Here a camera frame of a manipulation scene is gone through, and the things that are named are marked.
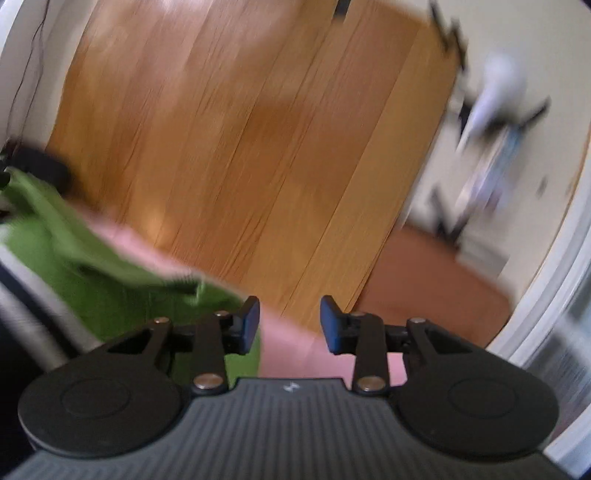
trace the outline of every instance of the blurry object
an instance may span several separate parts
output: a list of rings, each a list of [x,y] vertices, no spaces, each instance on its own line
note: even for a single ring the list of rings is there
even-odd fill
[[[338,20],[333,0],[170,4],[99,0],[49,147],[89,206],[317,328],[323,293],[355,302],[420,171],[455,41],[373,0]]]
[[[550,108],[547,99],[522,121],[496,118],[488,126],[486,148],[476,171],[463,188],[458,199],[460,218],[467,220],[474,213],[494,212],[509,202],[516,178],[511,178],[510,167],[519,152],[524,135]]]
[[[54,187],[60,195],[65,195],[70,190],[70,169],[55,155],[21,140],[9,140],[0,155],[4,161],[4,168],[13,167],[31,174]]]
[[[429,318],[486,346],[511,315],[509,298],[456,261],[456,249],[410,226],[390,234],[356,310],[393,325]]]
[[[525,72],[514,58],[505,53],[491,54],[484,65],[482,91],[462,129],[458,152],[464,151],[471,138],[482,135],[505,109],[515,109],[526,87]]]

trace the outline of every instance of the white wall trim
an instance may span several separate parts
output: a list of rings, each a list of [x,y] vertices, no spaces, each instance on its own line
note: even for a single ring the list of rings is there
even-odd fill
[[[488,350],[523,365],[570,301],[591,263],[591,148],[562,226],[534,281]]]
[[[588,338],[585,335],[581,336],[568,316],[561,318],[556,325],[555,333],[565,344],[568,344],[569,351],[576,355],[577,360],[587,369],[591,369]],[[591,406],[583,410],[582,414],[544,450],[553,462],[566,468],[575,478],[585,473],[591,463],[589,455],[573,455],[573,451],[581,447],[589,451],[588,445],[585,445],[589,438],[589,425],[591,425]]]

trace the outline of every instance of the black object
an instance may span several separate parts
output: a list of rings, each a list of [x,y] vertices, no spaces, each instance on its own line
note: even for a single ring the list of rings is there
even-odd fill
[[[504,461],[535,451],[552,432],[558,402],[536,377],[424,319],[410,319],[401,330],[384,327],[374,315],[355,318],[361,328],[331,297],[322,299],[321,322],[331,351],[352,353],[353,343],[342,339],[358,339],[354,391],[359,365],[363,375],[384,375],[375,326],[381,324],[382,341],[390,337],[389,351],[404,353],[408,375],[397,391],[395,411],[432,447],[466,459]]]
[[[41,451],[8,480],[567,478],[538,450],[558,418],[543,382],[424,319],[385,326],[329,296],[320,311],[329,350],[357,356],[353,394],[327,379],[228,390],[219,359],[248,351],[254,297],[193,333],[155,320],[27,388],[20,417]],[[215,358],[194,351],[183,388],[163,371],[191,343]],[[401,387],[389,386],[387,352],[403,354]]]
[[[18,421],[18,399],[25,387],[43,373],[5,325],[4,314],[0,313],[0,476],[33,452]]]
[[[467,52],[466,44],[462,40],[462,29],[460,28],[460,22],[456,18],[452,19],[450,29],[449,31],[446,31],[441,9],[439,8],[439,4],[436,2],[436,0],[431,0],[429,2],[429,10],[431,14],[431,20],[433,21],[433,24],[435,25],[435,28],[439,34],[439,39],[441,40],[443,50],[447,52],[451,46],[455,46],[460,62],[460,69],[465,72],[467,69]]]
[[[435,27],[437,28],[437,31],[439,32],[439,38],[441,39],[441,44],[443,45],[443,49],[445,51],[448,51],[449,40],[448,40],[448,35],[446,33],[445,26],[443,25],[443,16],[441,15],[441,10],[439,8],[439,4],[436,1],[431,0],[429,2],[429,7],[430,7],[430,11],[431,11],[431,19],[433,20],[433,23],[435,24]]]
[[[338,0],[335,7],[335,17],[344,17],[349,11],[351,0]]]
[[[537,122],[544,118],[548,114],[548,110],[550,110],[551,103],[550,97],[544,100],[538,108],[536,108],[533,112],[526,116],[524,120],[521,121],[519,124],[520,130],[529,130]]]
[[[72,185],[68,167],[54,155],[17,140],[9,140],[0,153],[4,167],[14,167],[30,173],[39,180],[54,186],[60,195],[66,194]]]
[[[32,444],[56,455],[99,458],[141,447],[177,420],[190,397],[166,374],[174,352],[193,351],[194,377],[221,375],[221,393],[223,355],[250,350],[258,312],[251,297],[234,314],[210,314],[176,332],[157,319],[117,338],[35,380],[19,404],[22,426]]]

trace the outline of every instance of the white wall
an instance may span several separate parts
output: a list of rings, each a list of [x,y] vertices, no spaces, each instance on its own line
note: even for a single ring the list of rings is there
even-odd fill
[[[46,69],[31,108],[24,138],[42,144],[49,140],[60,106],[66,74],[96,2],[97,0],[67,0],[56,19],[47,41]]]
[[[50,0],[43,37],[45,43],[66,0]],[[7,137],[8,114],[31,51],[31,41],[41,23],[46,0],[5,0],[0,7],[0,138]],[[19,135],[33,94],[39,65],[39,45],[34,43],[27,75],[15,103],[9,135]]]
[[[398,0],[425,10],[426,0]],[[468,87],[479,86],[490,51],[508,49],[522,60],[529,78],[520,111],[550,96],[552,107],[526,137],[523,167],[509,208],[467,233],[507,254],[501,274],[516,299],[535,276],[552,244],[577,177],[591,122],[591,11],[580,0],[439,0],[446,20],[460,20],[468,39]],[[441,129],[411,203],[411,215],[430,218],[427,197],[435,183],[453,206],[476,156],[455,154],[457,126]],[[544,194],[536,191],[547,178]]]

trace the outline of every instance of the metal screw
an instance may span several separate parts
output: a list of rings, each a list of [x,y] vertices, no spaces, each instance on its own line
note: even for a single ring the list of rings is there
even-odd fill
[[[357,386],[364,392],[377,392],[385,388],[386,381],[382,377],[370,375],[357,380]]]
[[[193,385],[199,390],[213,390],[223,384],[223,378],[218,374],[201,374],[193,378]]]

